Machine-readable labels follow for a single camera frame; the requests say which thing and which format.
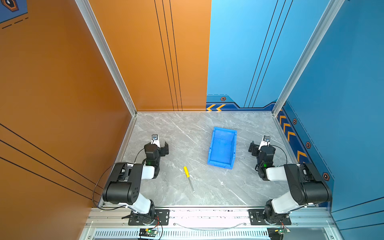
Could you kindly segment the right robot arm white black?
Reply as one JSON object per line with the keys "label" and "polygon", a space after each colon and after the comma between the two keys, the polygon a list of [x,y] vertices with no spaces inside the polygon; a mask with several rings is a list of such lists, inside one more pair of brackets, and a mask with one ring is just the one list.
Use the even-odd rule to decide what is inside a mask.
{"label": "right robot arm white black", "polygon": [[276,148],[269,142],[250,143],[249,152],[257,158],[255,167],[266,182],[287,182],[289,191],[268,200],[262,216],[269,225],[282,223],[295,210],[332,200],[332,192],[314,164],[285,164],[274,166]]}

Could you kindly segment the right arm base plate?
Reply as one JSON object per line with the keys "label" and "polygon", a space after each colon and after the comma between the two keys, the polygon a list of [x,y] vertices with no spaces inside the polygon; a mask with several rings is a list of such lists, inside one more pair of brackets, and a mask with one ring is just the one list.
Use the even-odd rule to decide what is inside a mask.
{"label": "right arm base plate", "polygon": [[252,226],[280,225],[281,223],[290,226],[292,224],[288,214],[276,214],[273,211],[267,213],[266,210],[262,209],[250,209],[248,214]]}

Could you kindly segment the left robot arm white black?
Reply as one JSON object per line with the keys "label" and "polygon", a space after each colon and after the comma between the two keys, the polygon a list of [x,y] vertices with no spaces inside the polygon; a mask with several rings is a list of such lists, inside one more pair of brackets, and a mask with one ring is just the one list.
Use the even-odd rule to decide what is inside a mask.
{"label": "left robot arm white black", "polygon": [[146,158],[142,163],[116,163],[106,182],[102,198],[105,202],[129,208],[127,218],[150,225],[156,221],[155,204],[140,193],[141,181],[156,179],[160,172],[160,160],[169,154],[169,145],[156,143],[144,146]]}

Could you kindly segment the yellow handled screwdriver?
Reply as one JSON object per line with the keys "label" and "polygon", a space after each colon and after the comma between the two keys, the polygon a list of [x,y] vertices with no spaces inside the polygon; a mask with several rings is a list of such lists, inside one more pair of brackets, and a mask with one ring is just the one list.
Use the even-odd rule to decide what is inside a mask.
{"label": "yellow handled screwdriver", "polygon": [[184,166],[184,172],[185,172],[186,177],[187,177],[187,179],[188,179],[188,181],[189,181],[189,183],[190,183],[192,192],[195,193],[195,189],[194,189],[193,184],[192,184],[192,181],[191,181],[191,179],[190,179],[190,173],[189,173],[189,170],[188,170],[188,168],[187,168],[186,166]]}

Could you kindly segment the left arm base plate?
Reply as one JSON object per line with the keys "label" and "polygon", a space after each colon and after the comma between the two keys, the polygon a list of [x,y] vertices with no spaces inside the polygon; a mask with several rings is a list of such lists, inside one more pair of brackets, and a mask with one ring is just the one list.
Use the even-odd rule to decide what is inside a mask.
{"label": "left arm base plate", "polygon": [[132,213],[129,218],[129,226],[155,226],[158,222],[162,226],[168,226],[170,220],[170,210],[168,209],[154,209],[150,210],[148,214],[135,214]]}

